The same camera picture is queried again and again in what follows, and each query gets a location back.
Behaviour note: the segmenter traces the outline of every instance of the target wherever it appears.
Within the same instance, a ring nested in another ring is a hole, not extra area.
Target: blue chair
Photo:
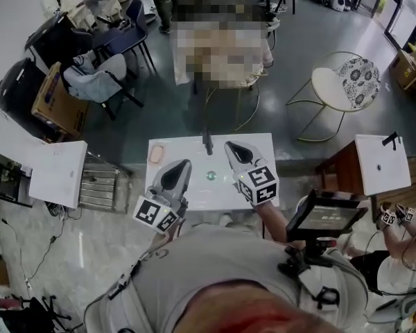
[[[156,68],[151,58],[150,51],[146,46],[145,40],[148,37],[148,27],[146,26],[146,18],[144,12],[144,5],[140,0],[132,0],[129,8],[126,10],[126,15],[135,23],[135,26],[124,31],[120,36],[114,38],[108,45],[107,49],[112,54],[124,54],[131,51],[135,54],[134,48],[139,47],[145,63],[148,65],[142,45],[145,47],[145,52],[148,55],[151,65],[155,71]]]

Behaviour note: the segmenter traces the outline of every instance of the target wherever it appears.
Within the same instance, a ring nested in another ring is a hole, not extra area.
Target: glass door
[[[416,27],[416,0],[400,0],[385,34],[398,49],[405,47]]]

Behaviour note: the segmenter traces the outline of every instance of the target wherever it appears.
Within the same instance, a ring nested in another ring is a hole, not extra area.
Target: white tabletop
[[[386,146],[387,136],[357,135],[355,142],[361,166],[364,194],[366,196],[411,186],[410,170],[404,141],[395,140]]]
[[[84,141],[41,144],[34,148],[29,196],[77,208],[86,150]]]
[[[193,169],[188,191],[185,193],[189,211],[231,211],[249,210],[251,205],[233,186],[233,170],[228,164],[224,145],[227,141],[247,142],[256,146],[268,161],[271,171],[276,174],[276,164],[272,138],[270,133],[250,135],[219,135],[212,136],[213,155],[208,155],[202,143],[202,137],[182,137],[168,139],[152,139],[148,147],[145,190],[151,185],[155,174],[161,167],[174,160],[189,159]],[[149,161],[151,150],[155,145],[164,148],[159,164]],[[215,180],[208,180],[207,173],[214,171]],[[272,200],[279,206],[279,195]]]

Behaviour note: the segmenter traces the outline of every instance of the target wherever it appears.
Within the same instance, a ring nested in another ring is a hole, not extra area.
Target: gray shirt
[[[299,286],[277,270],[287,257],[252,233],[199,225],[145,257],[134,284],[152,329],[171,333],[190,299],[221,282],[253,281],[297,306]]]

